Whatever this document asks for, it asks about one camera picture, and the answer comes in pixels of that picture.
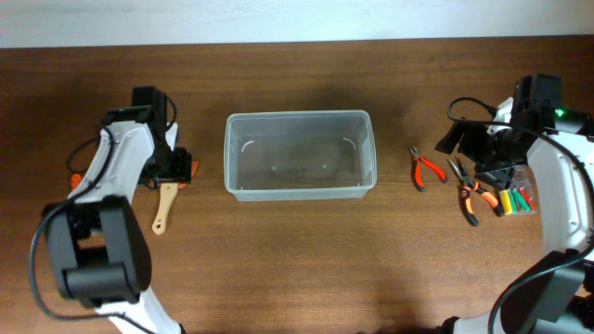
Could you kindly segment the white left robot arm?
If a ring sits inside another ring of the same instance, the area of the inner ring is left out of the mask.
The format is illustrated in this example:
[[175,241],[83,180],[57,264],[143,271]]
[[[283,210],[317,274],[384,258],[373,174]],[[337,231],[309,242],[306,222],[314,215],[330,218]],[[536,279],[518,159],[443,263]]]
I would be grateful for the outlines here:
[[[29,279],[37,306],[61,321],[107,318],[122,333],[182,333],[153,292],[149,246],[132,209],[139,185],[177,189],[192,178],[192,156],[177,145],[177,108],[154,86],[134,88],[129,107],[99,125],[97,151],[81,183],[48,204],[32,238]],[[87,309],[60,315],[43,302],[35,274],[45,239],[60,296]]]

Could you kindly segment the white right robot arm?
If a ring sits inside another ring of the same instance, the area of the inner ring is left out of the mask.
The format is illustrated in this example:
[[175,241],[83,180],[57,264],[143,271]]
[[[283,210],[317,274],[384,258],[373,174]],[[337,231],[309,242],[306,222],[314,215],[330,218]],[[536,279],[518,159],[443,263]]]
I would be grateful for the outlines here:
[[487,106],[492,121],[455,118],[436,150],[474,162],[475,176],[513,189],[515,168],[536,180],[544,256],[491,310],[451,317],[441,333],[590,333],[593,330],[593,117],[562,104],[562,79],[533,74]]

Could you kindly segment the wooden handle orange scraper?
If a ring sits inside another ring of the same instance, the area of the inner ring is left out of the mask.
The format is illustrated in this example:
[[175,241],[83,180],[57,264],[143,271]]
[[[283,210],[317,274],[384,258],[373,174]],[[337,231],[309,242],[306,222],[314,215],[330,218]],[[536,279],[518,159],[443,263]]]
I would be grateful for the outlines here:
[[159,186],[159,206],[151,227],[156,235],[162,235],[166,231],[169,212],[173,206],[177,193],[190,183],[191,181],[181,183],[168,182],[162,183]]

